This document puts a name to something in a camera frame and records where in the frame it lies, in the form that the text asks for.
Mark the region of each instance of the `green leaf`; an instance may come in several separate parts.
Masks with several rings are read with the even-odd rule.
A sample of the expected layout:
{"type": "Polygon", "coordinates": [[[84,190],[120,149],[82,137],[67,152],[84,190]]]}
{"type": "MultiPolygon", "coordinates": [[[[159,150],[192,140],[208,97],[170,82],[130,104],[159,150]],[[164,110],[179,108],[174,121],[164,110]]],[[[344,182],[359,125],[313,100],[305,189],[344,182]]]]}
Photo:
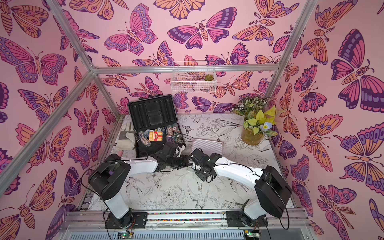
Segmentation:
{"type": "Polygon", "coordinates": [[[244,121],[244,122],[243,122],[243,127],[244,127],[244,129],[247,129],[248,126],[249,126],[249,123],[248,123],[247,121],[244,121]]]}
{"type": "Polygon", "coordinates": [[[268,130],[268,131],[265,132],[265,134],[268,135],[268,136],[273,137],[273,136],[276,136],[278,133],[275,132],[275,131],[272,131],[272,130],[268,130]]]}
{"type": "Polygon", "coordinates": [[[248,119],[247,122],[248,122],[250,125],[252,125],[252,126],[254,126],[254,125],[257,124],[257,120],[256,120],[255,118],[248,119]]]}

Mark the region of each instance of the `open case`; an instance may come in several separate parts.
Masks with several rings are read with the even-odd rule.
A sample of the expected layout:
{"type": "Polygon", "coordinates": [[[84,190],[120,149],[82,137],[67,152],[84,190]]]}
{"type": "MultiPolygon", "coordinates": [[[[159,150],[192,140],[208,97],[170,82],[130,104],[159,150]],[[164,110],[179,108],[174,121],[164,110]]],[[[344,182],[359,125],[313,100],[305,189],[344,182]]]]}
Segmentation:
{"type": "Polygon", "coordinates": [[[165,136],[163,136],[162,141],[151,141],[151,145],[146,147],[141,141],[138,141],[138,132],[147,129],[156,129],[158,127],[167,127],[168,125],[177,123],[172,95],[131,102],[128,104],[128,107],[131,113],[133,127],[136,131],[136,157],[145,157],[161,150],[167,141],[165,136]]]}

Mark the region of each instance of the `succulent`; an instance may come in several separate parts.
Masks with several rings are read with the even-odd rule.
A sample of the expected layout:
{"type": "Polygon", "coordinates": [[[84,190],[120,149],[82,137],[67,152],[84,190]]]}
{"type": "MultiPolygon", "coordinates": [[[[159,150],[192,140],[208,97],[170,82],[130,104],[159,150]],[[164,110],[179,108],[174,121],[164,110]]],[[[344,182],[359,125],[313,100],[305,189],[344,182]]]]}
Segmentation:
{"type": "Polygon", "coordinates": [[[205,81],[212,81],[214,79],[214,76],[212,74],[207,74],[204,76],[205,81]]]}

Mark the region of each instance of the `butterfly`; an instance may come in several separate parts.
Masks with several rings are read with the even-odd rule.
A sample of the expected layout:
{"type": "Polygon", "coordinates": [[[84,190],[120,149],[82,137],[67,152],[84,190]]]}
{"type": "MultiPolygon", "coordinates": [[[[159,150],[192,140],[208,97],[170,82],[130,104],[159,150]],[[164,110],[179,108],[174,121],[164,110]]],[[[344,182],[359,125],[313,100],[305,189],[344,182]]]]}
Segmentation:
{"type": "Polygon", "coordinates": [[[280,88],[281,88],[281,84],[279,83],[279,84],[276,85],[276,87],[275,87],[275,89],[274,89],[274,91],[272,93],[272,96],[270,97],[270,100],[269,100],[269,102],[267,104],[268,108],[272,108],[273,106],[276,105],[275,100],[277,100],[276,96],[279,93],[280,88]]]}
{"type": "MultiPolygon", "coordinates": [[[[83,78],[83,76],[81,75],[79,68],[77,66],[75,66],[74,67],[74,80],[75,80],[75,82],[76,83],[80,82],[80,80],[82,78],[83,78]]],[[[85,97],[88,98],[88,96],[90,96],[89,99],[91,100],[92,105],[97,109],[96,99],[97,99],[98,92],[99,92],[99,88],[97,87],[96,83],[90,83],[90,84],[88,84],[88,86],[86,88],[84,88],[84,90],[80,93],[80,95],[78,96],[78,98],[75,101],[79,101],[80,99],[82,99],[84,96],[84,93],[85,93],[85,97]]]]}
{"type": "Polygon", "coordinates": [[[110,132],[103,126],[104,142],[107,142],[110,132]]]}
{"type": "Polygon", "coordinates": [[[81,192],[81,178],[79,179],[79,174],[77,173],[74,167],[69,167],[67,175],[64,180],[64,195],[61,196],[61,202],[63,205],[57,210],[55,216],[53,217],[51,224],[48,227],[46,240],[53,239],[54,236],[60,231],[60,227],[64,222],[64,218],[67,212],[72,212],[75,210],[76,206],[69,204],[75,200],[73,196],[80,194],[81,192]]]}
{"type": "Polygon", "coordinates": [[[320,166],[325,168],[325,170],[332,172],[331,160],[320,142],[323,142],[321,140],[322,138],[330,138],[322,136],[335,130],[343,121],[343,117],[339,116],[339,114],[330,114],[319,118],[319,120],[312,118],[308,121],[306,117],[305,120],[307,121],[307,131],[309,136],[305,137],[304,144],[301,145],[301,147],[305,146],[309,153],[313,153],[313,156],[316,158],[317,162],[320,163],[320,166]]]}
{"type": "MultiPolygon", "coordinates": [[[[5,109],[8,105],[9,90],[5,83],[0,83],[0,109],[5,109]]],[[[0,112],[0,123],[5,122],[8,119],[8,116],[4,112],[0,112]]]]}
{"type": "MultiPolygon", "coordinates": [[[[228,92],[234,96],[235,90],[233,88],[238,89],[238,90],[247,89],[250,85],[250,83],[248,81],[252,77],[252,74],[253,74],[253,71],[246,71],[246,72],[242,73],[240,76],[238,76],[236,78],[236,80],[233,81],[233,83],[231,85],[229,83],[231,82],[232,78],[230,78],[229,82],[226,83],[225,86],[217,86],[216,87],[216,93],[214,93],[213,96],[215,98],[222,98],[227,93],[227,89],[228,89],[228,92]]],[[[204,87],[202,87],[201,90],[204,92],[211,93],[210,89],[205,89],[204,87]]]]}
{"type": "Polygon", "coordinates": [[[68,153],[68,157],[72,158],[74,162],[80,162],[81,167],[84,170],[86,169],[86,167],[89,166],[90,160],[94,162],[99,158],[99,149],[101,147],[102,140],[103,140],[103,137],[100,135],[100,136],[97,136],[95,140],[93,140],[90,146],[86,145],[87,148],[74,147],[68,153]]]}
{"type": "Polygon", "coordinates": [[[268,88],[269,82],[267,81],[268,78],[262,78],[258,85],[258,90],[253,89],[254,93],[246,93],[239,97],[240,101],[243,100],[246,97],[256,97],[256,96],[264,96],[266,89],[268,88]]]}
{"type": "Polygon", "coordinates": [[[145,77],[145,85],[142,83],[139,83],[141,88],[135,88],[138,91],[144,91],[144,92],[135,92],[131,93],[130,96],[135,98],[149,98],[149,97],[155,97],[158,95],[163,95],[163,92],[159,90],[159,86],[154,84],[152,79],[150,77],[145,77]]]}
{"type": "Polygon", "coordinates": [[[358,0],[347,0],[339,2],[332,9],[332,11],[331,8],[327,8],[324,10],[324,12],[319,12],[320,6],[317,5],[314,18],[317,25],[325,31],[322,29],[315,30],[313,33],[319,38],[314,38],[308,41],[301,49],[300,54],[302,54],[304,50],[307,50],[310,55],[314,53],[313,58],[317,62],[326,65],[328,63],[327,47],[321,37],[323,37],[324,40],[328,42],[329,38],[326,33],[329,33],[334,29],[334,27],[331,26],[339,21],[342,17],[344,17],[356,5],[357,2],[358,0]]]}
{"type": "Polygon", "coordinates": [[[43,75],[45,83],[57,86],[57,74],[62,73],[67,65],[62,55],[51,53],[41,59],[39,56],[32,57],[20,45],[3,37],[0,37],[0,56],[4,62],[16,66],[22,83],[35,83],[38,76],[43,75]]]}
{"type": "Polygon", "coordinates": [[[84,114],[77,108],[73,109],[74,115],[77,117],[77,124],[82,128],[83,135],[87,135],[87,132],[91,130],[91,134],[95,132],[95,127],[97,125],[97,118],[99,117],[99,110],[92,114],[92,109],[87,114],[87,111],[83,110],[84,114]]]}
{"type": "Polygon", "coordinates": [[[291,76],[299,72],[299,66],[291,66],[291,60],[288,61],[287,65],[284,68],[283,77],[285,76],[285,82],[288,82],[291,79],[291,76]]]}
{"type": "Polygon", "coordinates": [[[319,227],[319,225],[317,225],[314,221],[310,220],[310,225],[312,226],[313,228],[313,231],[316,235],[322,235],[324,234],[324,231],[322,230],[321,227],[319,227]]]}
{"type": "Polygon", "coordinates": [[[34,184],[32,185],[31,189],[29,189],[29,191],[27,192],[27,199],[23,205],[18,208],[6,208],[15,209],[17,211],[20,211],[20,213],[0,219],[1,239],[13,240],[17,237],[17,234],[19,233],[20,229],[21,218],[24,218],[24,223],[25,225],[27,225],[28,228],[35,228],[35,217],[31,210],[40,212],[52,206],[53,201],[55,200],[55,192],[53,192],[53,188],[55,186],[56,175],[56,170],[52,170],[50,173],[48,173],[48,175],[43,179],[43,181],[36,189],[28,206],[26,206],[26,202],[28,201],[28,193],[35,186],[34,184]]]}
{"type": "MultiPolygon", "coordinates": [[[[177,63],[173,62],[173,58],[171,57],[172,52],[170,51],[167,41],[163,41],[159,49],[157,50],[157,58],[155,54],[153,54],[153,59],[136,59],[132,62],[141,67],[156,67],[156,66],[179,66],[177,63]]],[[[159,79],[159,74],[161,73],[153,73],[156,75],[156,78],[159,79]]]]}
{"type": "Polygon", "coordinates": [[[184,126],[183,125],[183,128],[185,128],[185,131],[187,132],[187,134],[189,134],[189,132],[192,131],[191,126],[184,126]]]}
{"type": "Polygon", "coordinates": [[[192,97],[192,102],[196,107],[196,110],[200,110],[205,113],[207,110],[214,111],[214,113],[224,113],[232,110],[233,107],[237,106],[233,103],[219,103],[211,102],[202,97],[192,97]]]}
{"type": "Polygon", "coordinates": [[[144,4],[139,4],[131,13],[129,18],[129,27],[127,34],[118,33],[110,36],[105,40],[104,46],[110,49],[116,49],[120,52],[128,50],[136,55],[140,55],[144,51],[141,42],[147,44],[153,43],[157,37],[149,27],[151,26],[152,19],[149,18],[149,8],[144,4]]]}
{"type": "Polygon", "coordinates": [[[369,200],[369,208],[371,210],[371,214],[379,228],[384,232],[384,216],[379,213],[376,202],[373,199],[369,200]]]}
{"type": "Polygon", "coordinates": [[[279,117],[280,118],[285,117],[283,122],[283,131],[286,133],[289,132],[295,138],[300,139],[299,129],[297,128],[296,123],[293,121],[293,119],[290,116],[290,115],[294,116],[289,108],[289,105],[291,104],[291,95],[292,95],[292,84],[289,83],[287,86],[287,89],[285,90],[284,95],[280,98],[280,107],[281,109],[284,110],[284,112],[282,112],[279,115],[279,117]]]}
{"type": "MultiPolygon", "coordinates": [[[[229,56],[229,60],[228,60],[228,57],[224,57],[222,54],[221,56],[223,58],[225,58],[225,60],[223,58],[220,58],[218,56],[215,56],[215,55],[207,55],[205,56],[205,60],[208,61],[207,65],[244,65],[244,64],[248,64],[248,54],[249,54],[249,51],[247,49],[245,49],[245,45],[242,44],[242,43],[239,43],[237,44],[231,55],[229,56]]],[[[222,77],[226,74],[227,72],[216,72],[216,75],[218,77],[222,77]]]]}
{"type": "Polygon", "coordinates": [[[106,109],[106,108],[103,108],[101,110],[101,112],[104,114],[105,116],[105,122],[107,124],[111,124],[111,122],[115,122],[116,121],[116,117],[115,115],[113,114],[112,111],[110,111],[109,109],[106,109]]]}
{"type": "Polygon", "coordinates": [[[319,109],[321,106],[324,106],[325,102],[327,101],[327,98],[324,95],[310,92],[311,90],[318,89],[311,89],[311,84],[316,75],[316,71],[317,65],[312,65],[311,68],[304,69],[302,76],[296,80],[295,92],[304,91],[299,95],[300,98],[302,96],[304,97],[298,105],[299,111],[302,113],[308,112],[309,109],[315,113],[317,109],[319,109]]]}
{"type": "MultiPolygon", "coordinates": [[[[87,52],[91,52],[91,53],[99,53],[93,47],[85,44],[87,41],[84,38],[99,39],[100,37],[93,34],[93,33],[88,32],[87,30],[80,29],[79,25],[77,25],[77,23],[74,21],[71,14],[66,10],[63,10],[63,12],[64,12],[64,15],[66,16],[67,20],[70,22],[70,25],[71,25],[73,31],[75,32],[77,38],[79,39],[80,44],[82,45],[84,50],[87,52]]],[[[70,48],[72,48],[72,44],[71,44],[70,40],[68,39],[67,35],[65,34],[63,28],[60,26],[60,24],[57,21],[57,19],[55,18],[55,16],[53,16],[53,18],[55,19],[57,26],[59,27],[59,30],[60,30],[61,34],[63,35],[63,36],[61,36],[60,50],[65,50],[68,47],[68,45],[70,46],[70,48]]],[[[79,55],[77,54],[75,49],[73,49],[73,59],[75,62],[77,61],[78,57],[79,57],[79,55]]]]}
{"type": "Polygon", "coordinates": [[[170,9],[170,15],[179,20],[187,19],[190,11],[201,10],[205,0],[156,0],[153,5],[164,10],[170,9]]]}
{"type": "Polygon", "coordinates": [[[384,113],[384,82],[374,76],[363,75],[369,69],[374,72],[373,68],[369,67],[368,59],[368,66],[361,68],[364,53],[364,39],[359,30],[352,29],[341,44],[338,56],[347,60],[353,67],[343,60],[333,60],[331,79],[337,80],[345,77],[341,84],[350,83],[339,93],[339,98],[346,101],[349,109],[353,109],[359,102],[360,82],[358,77],[361,76],[360,107],[364,110],[384,113]]]}
{"type": "MultiPolygon", "coordinates": [[[[109,58],[107,56],[102,56],[104,62],[107,64],[108,67],[116,68],[121,67],[120,63],[112,58],[109,58]]],[[[127,79],[125,77],[134,77],[139,75],[139,73],[115,73],[115,74],[107,74],[106,76],[108,78],[102,78],[101,81],[106,86],[115,86],[117,88],[124,88],[127,93],[129,93],[129,87],[127,84],[125,84],[123,81],[126,81],[127,79]]]]}
{"type": "MultiPolygon", "coordinates": [[[[52,94],[50,97],[45,94],[47,98],[44,98],[43,96],[29,90],[19,89],[17,91],[20,93],[20,96],[24,98],[25,103],[30,109],[36,109],[35,112],[37,118],[40,120],[40,126],[45,123],[51,113],[56,110],[64,98],[68,96],[67,86],[60,88],[52,99],[52,94]]],[[[72,119],[68,112],[66,112],[63,117],[65,116],[72,119]]]]}
{"type": "Polygon", "coordinates": [[[289,174],[289,170],[288,170],[288,167],[283,167],[283,174],[284,174],[284,177],[288,177],[288,174],[289,174]]]}
{"type": "Polygon", "coordinates": [[[121,115],[128,115],[129,114],[129,107],[128,107],[129,100],[127,97],[120,99],[120,105],[117,104],[118,111],[121,115]]]}
{"type": "Polygon", "coordinates": [[[229,35],[228,30],[221,28],[230,28],[235,20],[236,14],[236,8],[226,8],[213,15],[205,26],[203,24],[205,20],[202,20],[200,23],[195,23],[198,24],[199,27],[190,25],[177,26],[168,31],[168,36],[181,44],[189,39],[185,44],[187,49],[202,48],[202,38],[208,41],[208,35],[214,43],[218,43],[220,39],[226,38],[229,35]]]}
{"type": "Polygon", "coordinates": [[[186,103],[186,101],[188,100],[186,92],[176,93],[172,99],[173,99],[173,104],[175,105],[176,112],[178,112],[177,110],[178,108],[185,109],[189,107],[189,105],[186,103]]]}
{"type": "Polygon", "coordinates": [[[255,56],[255,61],[256,61],[257,64],[278,64],[279,61],[280,61],[280,56],[281,55],[279,55],[279,56],[277,56],[275,58],[272,58],[271,56],[268,56],[268,57],[271,58],[271,60],[269,60],[269,58],[267,58],[267,57],[265,57],[263,55],[256,55],[255,56]]]}
{"type": "MultiPolygon", "coordinates": [[[[19,144],[21,146],[24,146],[29,141],[29,139],[31,139],[32,135],[35,134],[35,131],[32,128],[21,123],[17,125],[16,132],[18,134],[16,137],[19,140],[19,144]]],[[[49,158],[52,162],[59,161],[63,165],[64,163],[61,161],[61,158],[64,156],[64,148],[67,146],[70,136],[71,127],[66,126],[55,135],[52,141],[51,139],[49,141],[45,140],[45,143],[43,142],[39,146],[31,159],[28,161],[31,164],[31,167],[27,169],[26,172],[29,173],[33,166],[37,166],[40,163],[43,163],[47,158],[49,158]]]]}
{"type": "Polygon", "coordinates": [[[280,137],[279,130],[275,125],[272,126],[271,130],[277,132],[276,136],[271,137],[272,143],[274,147],[280,148],[279,155],[283,157],[284,160],[288,158],[293,158],[296,156],[297,152],[295,147],[288,141],[283,140],[284,137],[280,137]]]}
{"type": "Polygon", "coordinates": [[[40,37],[41,30],[37,26],[41,26],[48,19],[48,12],[40,7],[30,5],[9,7],[8,2],[9,0],[3,1],[0,8],[3,11],[1,14],[3,27],[8,36],[11,35],[13,28],[10,16],[12,12],[13,18],[26,34],[33,38],[40,37]]]}
{"type": "Polygon", "coordinates": [[[307,192],[306,183],[304,182],[310,172],[310,161],[306,155],[303,154],[303,157],[297,160],[296,165],[291,164],[291,173],[294,178],[292,181],[292,190],[299,196],[300,202],[307,211],[308,216],[313,217],[313,209],[311,198],[307,192]]]}
{"type": "Polygon", "coordinates": [[[324,196],[320,195],[322,200],[318,199],[317,204],[321,210],[325,211],[325,217],[328,222],[336,228],[341,239],[349,240],[347,230],[341,219],[349,228],[354,229],[343,213],[352,215],[356,215],[356,213],[351,208],[339,207],[338,204],[347,204],[351,202],[356,198],[356,192],[349,188],[338,189],[333,185],[328,185],[328,190],[324,186],[318,186],[318,190],[324,196]]]}
{"type": "MultiPolygon", "coordinates": [[[[284,4],[282,4],[280,1],[277,1],[274,3],[273,0],[270,1],[264,1],[264,0],[255,0],[256,7],[259,10],[260,14],[263,16],[263,18],[279,18],[283,17],[289,13],[291,13],[293,10],[295,10],[299,3],[296,3],[292,5],[290,8],[285,8],[284,4]]],[[[252,21],[249,23],[249,25],[254,25],[257,23],[261,23],[256,26],[252,26],[249,28],[246,28],[235,35],[233,35],[233,39],[243,40],[243,41],[249,41],[255,38],[256,41],[260,41],[263,39],[268,40],[269,46],[272,46],[273,44],[273,34],[272,32],[265,26],[273,26],[275,24],[274,21],[270,19],[261,19],[260,15],[258,13],[254,13],[256,17],[256,21],[252,21]]]]}
{"type": "MultiPolygon", "coordinates": [[[[129,8],[127,7],[127,5],[123,0],[113,0],[113,1],[117,3],[119,6],[121,6],[122,8],[126,8],[127,10],[129,10],[129,8]]],[[[71,9],[77,10],[80,12],[95,13],[99,10],[99,12],[97,13],[97,16],[104,20],[111,20],[113,17],[113,7],[111,5],[110,0],[95,0],[95,1],[71,0],[69,5],[71,9]]]]}
{"type": "Polygon", "coordinates": [[[381,157],[369,157],[376,152],[376,150],[383,143],[383,138],[380,137],[384,133],[384,122],[376,124],[374,127],[366,128],[357,133],[356,136],[340,137],[333,135],[340,140],[340,146],[358,156],[345,156],[350,160],[361,160],[361,162],[354,162],[344,168],[345,175],[340,179],[351,178],[358,182],[363,182],[371,190],[384,195],[384,173],[380,171],[375,165],[370,162],[375,162],[372,159],[381,157]]]}

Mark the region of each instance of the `bird drawing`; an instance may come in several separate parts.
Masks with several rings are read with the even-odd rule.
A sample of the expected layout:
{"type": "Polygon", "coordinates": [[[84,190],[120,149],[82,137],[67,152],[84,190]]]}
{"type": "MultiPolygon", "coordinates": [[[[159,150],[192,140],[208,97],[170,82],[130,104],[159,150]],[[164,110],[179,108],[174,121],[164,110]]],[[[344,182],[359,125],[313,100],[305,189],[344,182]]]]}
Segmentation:
{"type": "Polygon", "coordinates": [[[131,189],[132,188],[135,188],[136,191],[137,191],[137,194],[140,196],[140,193],[139,191],[141,192],[141,194],[143,194],[142,190],[137,186],[137,182],[141,182],[142,184],[144,184],[142,181],[140,181],[139,179],[135,178],[135,177],[129,177],[128,180],[125,181],[127,183],[127,186],[125,187],[125,190],[127,192],[127,196],[128,196],[128,200],[132,203],[131,201],[131,189]]]}
{"type": "Polygon", "coordinates": [[[200,208],[200,209],[203,209],[205,204],[207,203],[207,199],[208,199],[208,188],[207,188],[207,194],[205,195],[205,197],[203,196],[203,193],[202,193],[202,183],[200,181],[200,184],[198,181],[197,182],[197,187],[199,189],[199,193],[198,194],[194,194],[192,192],[192,190],[189,188],[189,185],[188,185],[188,182],[187,182],[187,187],[188,187],[188,193],[189,193],[189,196],[191,197],[192,201],[195,201],[196,202],[196,208],[200,208]]]}

